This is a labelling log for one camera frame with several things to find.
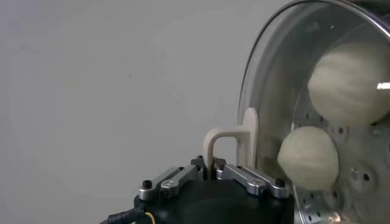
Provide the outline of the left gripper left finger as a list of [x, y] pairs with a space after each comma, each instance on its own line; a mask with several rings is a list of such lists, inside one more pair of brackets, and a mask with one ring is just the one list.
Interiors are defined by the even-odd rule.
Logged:
[[160, 194], [174, 197], [191, 180], [204, 179], [204, 159], [199, 155], [186, 167], [171, 167], [151, 180], [144, 180], [138, 189], [138, 197], [143, 201], [155, 200]]

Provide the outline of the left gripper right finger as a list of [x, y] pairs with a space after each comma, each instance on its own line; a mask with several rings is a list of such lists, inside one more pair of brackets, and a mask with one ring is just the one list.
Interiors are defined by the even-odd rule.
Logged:
[[227, 164], [224, 159], [214, 157], [213, 168], [217, 180], [235, 180], [251, 195], [267, 192], [275, 198], [289, 197], [289, 186], [283, 179], [272, 178], [253, 167]]

